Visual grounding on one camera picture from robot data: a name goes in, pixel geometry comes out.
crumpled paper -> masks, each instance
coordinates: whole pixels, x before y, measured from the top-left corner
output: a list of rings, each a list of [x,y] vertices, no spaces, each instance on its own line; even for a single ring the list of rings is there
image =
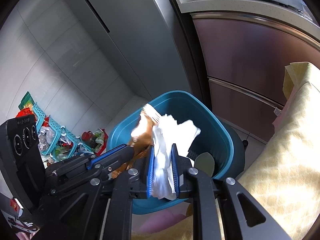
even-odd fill
[[[158,199],[176,199],[174,190],[171,148],[176,144],[178,154],[187,157],[188,150],[201,130],[191,120],[182,124],[171,116],[165,114],[159,120],[158,125],[152,128],[152,140],[154,145],[154,169],[151,195]]]

sticker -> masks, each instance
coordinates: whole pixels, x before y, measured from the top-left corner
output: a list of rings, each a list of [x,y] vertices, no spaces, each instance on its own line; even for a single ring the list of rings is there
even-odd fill
[[[273,111],[275,113],[276,116],[281,115],[281,110],[279,108],[275,108],[275,110]]]

blue plastic basin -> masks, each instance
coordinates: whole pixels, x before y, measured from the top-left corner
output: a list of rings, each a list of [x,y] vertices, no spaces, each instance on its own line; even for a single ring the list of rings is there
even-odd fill
[[[214,114],[193,95],[184,91],[171,91],[162,94],[149,102],[161,115],[171,114],[178,124],[192,120],[194,125],[201,129],[201,133],[193,141],[190,150],[196,154],[209,152],[215,159],[215,172],[213,178],[220,179],[230,168],[233,159],[233,143],[230,135],[214,116]],[[120,144],[128,143],[131,131],[138,123],[141,109],[137,110],[111,132],[107,150]],[[134,199],[132,212],[134,214],[147,214],[171,207],[184,199],[169,201],[150,197],[148,199]]]

towel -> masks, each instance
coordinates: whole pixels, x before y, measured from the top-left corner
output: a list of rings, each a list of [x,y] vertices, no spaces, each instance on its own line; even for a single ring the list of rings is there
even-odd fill
[[[320,70],[299,62],[286,66],[285,73],[284,95],[289,99],[293,92],[287,110],[239,182],[293,240],[301,240],[320,213]],[[132,239],[192,240],[192,221],[190,216],[161,232]]]

label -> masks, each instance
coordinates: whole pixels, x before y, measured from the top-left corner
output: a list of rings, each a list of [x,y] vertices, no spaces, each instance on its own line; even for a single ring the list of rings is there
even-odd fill
[[[281,110],[279,108],[275,108],[275,110],[273,111],[275,113],[276,116],[281,115]]]
[[[30,117],[20,117],[19,119],[17,119],[18,126],[24,125],[26,123],[30,123]]]

